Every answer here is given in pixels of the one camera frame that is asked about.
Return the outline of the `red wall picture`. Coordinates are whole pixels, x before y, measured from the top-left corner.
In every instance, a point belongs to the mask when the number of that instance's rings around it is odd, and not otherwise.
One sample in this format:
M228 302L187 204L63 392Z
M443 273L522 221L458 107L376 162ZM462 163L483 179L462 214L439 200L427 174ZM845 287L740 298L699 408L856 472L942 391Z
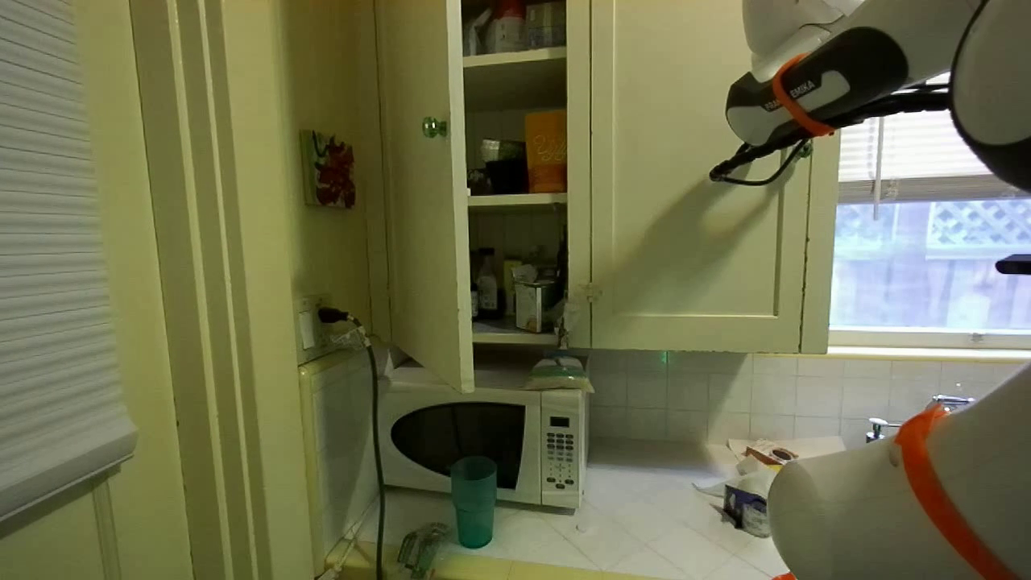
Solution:
M351 208L357 200L353 147L337 136L308 131L307 155L308 155L308 200L317 205Z

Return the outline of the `kitchen window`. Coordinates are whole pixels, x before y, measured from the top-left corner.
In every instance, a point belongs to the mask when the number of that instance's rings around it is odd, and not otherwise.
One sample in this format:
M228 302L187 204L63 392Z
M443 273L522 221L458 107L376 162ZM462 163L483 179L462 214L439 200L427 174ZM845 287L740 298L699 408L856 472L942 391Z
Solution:
M948 114L841 131L830 331L853 341L1023 341L1031 197L991 177Z

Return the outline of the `green plastic cup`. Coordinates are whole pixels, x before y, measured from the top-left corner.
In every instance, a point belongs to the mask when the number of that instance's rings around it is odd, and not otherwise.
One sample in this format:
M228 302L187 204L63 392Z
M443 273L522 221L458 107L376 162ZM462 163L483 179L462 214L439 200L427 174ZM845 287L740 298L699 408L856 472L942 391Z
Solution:
M490 458L462 458L450 468L454 527L465 548L493 541L497 464Z

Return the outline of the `cream cabinet door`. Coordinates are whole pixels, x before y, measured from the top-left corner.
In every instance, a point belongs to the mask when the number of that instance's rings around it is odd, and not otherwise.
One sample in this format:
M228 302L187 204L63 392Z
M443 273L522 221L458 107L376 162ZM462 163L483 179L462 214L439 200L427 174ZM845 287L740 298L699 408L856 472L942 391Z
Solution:
M442 385L473 385L458 0L376 0L390 335ZM422 120L447 123L426 139Z

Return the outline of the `white coffee bag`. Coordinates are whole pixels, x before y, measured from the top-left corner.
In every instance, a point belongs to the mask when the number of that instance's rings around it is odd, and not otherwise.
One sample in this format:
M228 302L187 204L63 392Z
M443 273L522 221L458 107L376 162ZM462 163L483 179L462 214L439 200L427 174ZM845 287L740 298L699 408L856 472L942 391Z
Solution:
M726 498L723 498L723 514L753 535L753 537L768 537L769 535L769 512L768 512L768 498L740 490L740 485L726 485Z

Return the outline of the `white microwave oven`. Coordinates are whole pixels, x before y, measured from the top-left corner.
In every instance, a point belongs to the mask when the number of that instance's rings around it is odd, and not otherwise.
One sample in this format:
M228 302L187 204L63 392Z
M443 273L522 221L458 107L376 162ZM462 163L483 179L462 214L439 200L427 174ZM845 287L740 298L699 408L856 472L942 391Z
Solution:
M379 403L383 477L398 490L447 494L462 458L490 458L504 503L574 512L586 485L588 392L581 374L471 392L397 381Z

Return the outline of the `white right cabinet door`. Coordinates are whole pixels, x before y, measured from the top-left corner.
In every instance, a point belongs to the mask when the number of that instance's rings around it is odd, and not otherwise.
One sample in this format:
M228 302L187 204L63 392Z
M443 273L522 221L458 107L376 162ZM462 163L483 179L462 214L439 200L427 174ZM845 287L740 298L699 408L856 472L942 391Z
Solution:
M763 159L738 188L726 91L752 63L740 0L593 4L593 295L600 349L801 346L809 172Z

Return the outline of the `green glass cabinet knob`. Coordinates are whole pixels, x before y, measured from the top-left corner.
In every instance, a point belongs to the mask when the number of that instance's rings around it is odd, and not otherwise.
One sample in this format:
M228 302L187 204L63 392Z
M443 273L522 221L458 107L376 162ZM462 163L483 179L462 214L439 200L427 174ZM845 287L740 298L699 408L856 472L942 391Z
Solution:
M422 129L426 139L443 139L447 136L447 123L439 120L439 115L426 115L418 129Z

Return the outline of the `white window blind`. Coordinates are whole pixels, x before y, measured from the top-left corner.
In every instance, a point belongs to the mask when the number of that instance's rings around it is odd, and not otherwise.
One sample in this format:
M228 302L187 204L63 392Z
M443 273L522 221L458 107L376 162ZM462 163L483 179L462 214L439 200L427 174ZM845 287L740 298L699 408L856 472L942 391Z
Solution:
M0 0L0 525L132 458L70 0Z

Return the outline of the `green packet on microwave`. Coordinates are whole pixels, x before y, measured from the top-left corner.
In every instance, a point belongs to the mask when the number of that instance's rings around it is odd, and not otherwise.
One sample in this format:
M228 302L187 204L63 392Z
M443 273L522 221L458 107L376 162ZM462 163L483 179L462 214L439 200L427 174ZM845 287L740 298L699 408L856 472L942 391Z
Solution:
M542 359L529 374L529 391L581 391L588 392L593 381L581 359L553 353Z

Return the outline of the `orange box in cabinet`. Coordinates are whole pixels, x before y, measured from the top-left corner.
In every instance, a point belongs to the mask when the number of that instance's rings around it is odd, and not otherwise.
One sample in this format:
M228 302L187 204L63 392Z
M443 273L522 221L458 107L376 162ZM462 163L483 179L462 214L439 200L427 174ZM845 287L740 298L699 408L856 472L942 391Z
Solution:
M531 110L524 115L524 162L531 193L566 190L566 114Z

